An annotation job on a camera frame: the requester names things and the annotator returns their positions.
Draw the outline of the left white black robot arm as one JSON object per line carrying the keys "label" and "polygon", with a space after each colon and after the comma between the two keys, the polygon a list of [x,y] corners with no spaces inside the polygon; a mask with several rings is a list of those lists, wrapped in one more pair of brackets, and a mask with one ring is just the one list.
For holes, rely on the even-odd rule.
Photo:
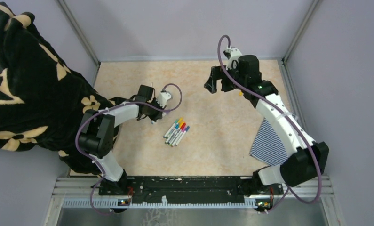
{"label": "left white black robot arm", "polygon": [[102,110],[87,110],[75,137],[77,150],[88,157],[102,175],[100,195],[127,193],[126,171],[113,154],[115,134],[128,120],[149,117],[152,122],[165,115],[165,108],[172,94],[166,90],[159,93],[153,87],[141,85],[138,93],[122,99],[118,105]]}

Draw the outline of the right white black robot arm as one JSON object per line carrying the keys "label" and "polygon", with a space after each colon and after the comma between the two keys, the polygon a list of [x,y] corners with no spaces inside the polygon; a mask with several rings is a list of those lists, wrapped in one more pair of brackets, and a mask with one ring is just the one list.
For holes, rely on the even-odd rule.
{"label": "right white black robot arm", "polygon": [[275,85],[262,78],[256,56],[229,56],[228,60],[226,65],[211,67],[204,88],[214,94],[220,81],[223,92],[242,91],[243,97],[278,135],[287,156],[281,163],[255,171],[252,178],[242,184],[243,194],[264,194],[275,184],[284,183],[291,188],[313,178],[320,180],[329,154],[327,144],[317,142],[302,129],[284,106]]}

